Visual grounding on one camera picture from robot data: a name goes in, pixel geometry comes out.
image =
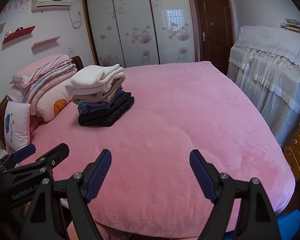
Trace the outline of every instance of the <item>white wall-mounted air conditioner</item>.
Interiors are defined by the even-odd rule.
[[[73,0],[32,0],[31,11],[41,11],[48,9],[68,9],[73,4]]]

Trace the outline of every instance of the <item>orange lion print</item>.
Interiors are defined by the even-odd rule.
[[[56,117],[63,108],[67,105],[67,100],[61,99],[54,103],[54,117]]]

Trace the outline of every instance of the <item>beige folded garment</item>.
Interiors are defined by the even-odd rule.
[[[122,85],[125,79],[126,77],[116,79],[113,82],[111,89],[106,93],[100,92],[94,95],[84,95],[84,96],[75,95],[72,97],[72,102],[74,102],[76,105],[80,105],[86,102],[97,103],[100,101],[105,101],[107,103],[110,103],[112,98],[114,98],[115,92]]]

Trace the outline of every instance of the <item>wardrobe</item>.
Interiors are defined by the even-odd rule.
[[[189,0],[86,0],[86,10],[101,66],[195,61]]]

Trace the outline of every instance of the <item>wooden door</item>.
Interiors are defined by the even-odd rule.
[[[200,59],[227,75],[233,46],[229,0],[195,0],[200,37]]]

